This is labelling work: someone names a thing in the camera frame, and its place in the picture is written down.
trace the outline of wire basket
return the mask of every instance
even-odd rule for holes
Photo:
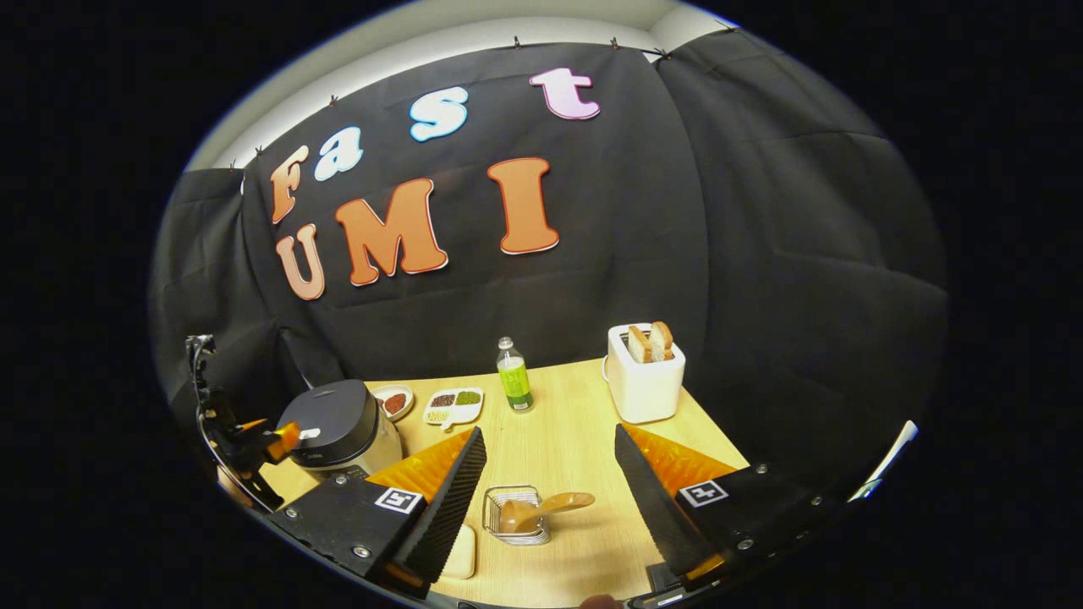
[[[543,516],[538,518],[538,528],[525,533],[501,533],[500,532],[500,507],[505,503],[516,500],[524,501],[531,505],[542,503],[542,495],[538,490],[529,484],[507,484],[503,487],[492,487],[485,491],[485,501],[482,507],[482,526],[494,537],[510,545],[540,545],[549,541],[549,522]]]

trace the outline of green drink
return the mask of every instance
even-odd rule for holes
[[[531,381],[526,378],[526,360],[507,336],[500,339],[497,347],[500,353],[496,358],[496,371],[500,373],[508,404],[517,412],[529,411],[534,405],[534,396],[531,394]]]

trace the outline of toast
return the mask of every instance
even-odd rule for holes
[[[651,359],[651,341],[647,339],[643,331],[636,326],[628,326],[628,352],[631,353],[631,359],[637,364],[647,364],[653,361]]]
[[[651,324],[651,362],[664,362],[674,359],[674,335],[664,322]]]

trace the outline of wooden spoon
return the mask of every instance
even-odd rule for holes
[[[590,493],[560,493],[533,506],[527,502],[510,500],[500,506],[500,532],[525,533],[538,528],[537,519],[558,511],[578,509],[595,503]]]

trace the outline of blue letter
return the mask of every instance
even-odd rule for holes
[[[319,163],[316,164],[316,180],[323,182],[339,171],[353,169],[365,152],[361,145],[361,129],[347,127],[328,138],[319,147]]]
[[[443,138],[454,133],[467,121],[467,90],[461,87],[444,89],[422,95],[409,108],[409,117],[417,120],[409,134],[418,142]]]

